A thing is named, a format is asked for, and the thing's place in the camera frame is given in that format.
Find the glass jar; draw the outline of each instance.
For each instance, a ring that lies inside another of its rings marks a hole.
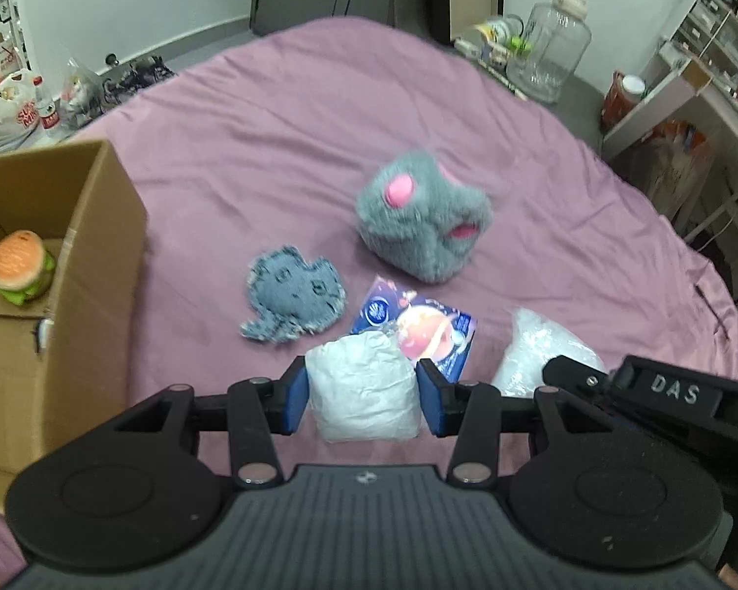
[[[536,4],[520,45],[509,58],[508,79],[535,100],[556,102],[590,44],[587,15],[586,0]]]

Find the hamburger toy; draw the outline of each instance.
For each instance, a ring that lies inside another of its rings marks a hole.
[[[0,242],[0,295],[15,306],[43,295],[52,283],[55,265],[35,233],[11,233]]]

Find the jar lid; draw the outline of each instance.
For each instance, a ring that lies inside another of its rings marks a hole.
[[[629,95],[641,96],[646,91],[646,81],[638,78],[637,75],[626,75],[621,80],[623,90]]]
[[[553,0],[553,4],[564,13],[579,20],[588,16],[588,0]]]

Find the gray floor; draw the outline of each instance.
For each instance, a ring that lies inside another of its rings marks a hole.
[[[604,95],[579,78],[569,78],[559,102],[549,110],[572,135],[583,140],[596,153],[601,145],[599,115]]]
[[[167,66],[179,73],[199,62],[205,62],[217,53],[241,46],[255,39],[251,31],[238,33],[206,44],[198,49],[167,60]],[[549,110],[566,126],[571,134],[581,139],[594,151],[599,151],[599,113],[604,96],[601,92],[579,78],[569,78],[558,104]]]
[[[252,41],[256,35],[251,31],[244,33],[238,33],[237,35],[230,35],[222,40],[206,44],[201,46],[199,49],[189,51],[189,53],[183,53],[181,56],[174,57],[167,60],[167,66],[169,66],[175,73],[194,66],[199,62],[205,62],[207,59],[212,58],[217,53],[221,53],[226,49],[232,49],[234,46],[242,46]]]

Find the purple bed sheet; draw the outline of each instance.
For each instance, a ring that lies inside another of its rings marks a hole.
[[[134,402],[176,382],[211,394],[279,376],[348,332],[378,273],[476,316],[462,378],[492,378],[517,306],[569,328],[607,367],[640,354],[738,378],[738,311],[711,263],[544,108],[397,30],[334,18],[254,41],[143,92],[82,137],[112,141],[150,214]],[[353,207],[379,167],[418,148],[484,188],[494,210],[462,272],[428,287],[364,247]],[[248,268],[283,244],[335,264],[348,310],[322,334],[254,343],[239,332],[252,318]],[[453,440],[423,429],[405,443],[327,444],[307,412],[276,446],[289,474],[297,463],[442,468]],[[226,472],[226,437],[203,436],[201,459]],[[503,471],[525,459],[522,437],[505,442]]]

